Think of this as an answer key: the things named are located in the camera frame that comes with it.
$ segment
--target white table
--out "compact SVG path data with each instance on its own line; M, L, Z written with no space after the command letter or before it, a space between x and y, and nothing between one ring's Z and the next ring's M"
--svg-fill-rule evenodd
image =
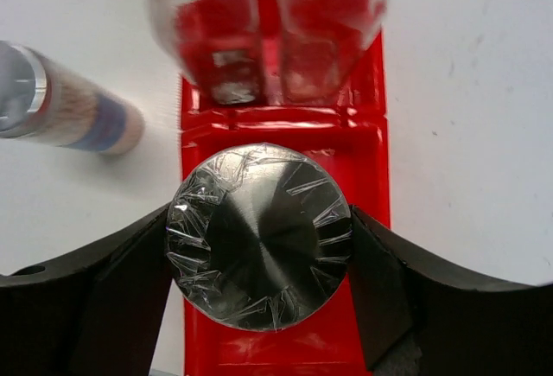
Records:
M59 256L169 201L177 68L143 0L0 0L19 41L145 111L128 156L0 142L0 273ZM394 229L456 263L553 281L553 0L392 0L385 24ZM154 366L181 374L173 288Z

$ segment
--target jar lid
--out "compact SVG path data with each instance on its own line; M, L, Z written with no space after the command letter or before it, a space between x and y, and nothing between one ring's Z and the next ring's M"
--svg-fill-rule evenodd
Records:
M0 137L20 137L41 124L47 97L44 66L28 48L0 41Z
M229 327L274 331L314 314L340 286L351 214L316 162L273 144L221 151L182 183L167 257L191 304Z

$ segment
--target metal lid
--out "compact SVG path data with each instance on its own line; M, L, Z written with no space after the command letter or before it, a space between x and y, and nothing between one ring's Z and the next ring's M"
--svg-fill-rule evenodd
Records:
M350 235L346 199L321 166L253 144L212 156L182 183L167 256L184 296L210 318L276 330L314 314L338 289Z
M30 49L0 41L0 137L19 137L38 128L47 83L46 71Z

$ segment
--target red plastic container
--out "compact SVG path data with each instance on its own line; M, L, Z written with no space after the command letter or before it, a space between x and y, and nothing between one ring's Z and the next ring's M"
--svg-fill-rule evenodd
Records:
M279 31L276 0L259 0L259 10L270 47ZM381 36L357 65L335 106L226 108L206 101L183 80L181 123L183 178L228 147L279 144L316 160L338 182L349 203L390 224ZM187 302L185 329L187 376L368 374L347 279L320 311L284 331L227 328Z

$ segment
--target bottle label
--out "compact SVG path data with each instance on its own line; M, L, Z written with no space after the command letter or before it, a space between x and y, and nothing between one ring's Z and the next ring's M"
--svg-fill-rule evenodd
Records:
M106 151L124 134L127 112L124 106L97 93L98 108L91 129L79 141L65 147L85 151Z

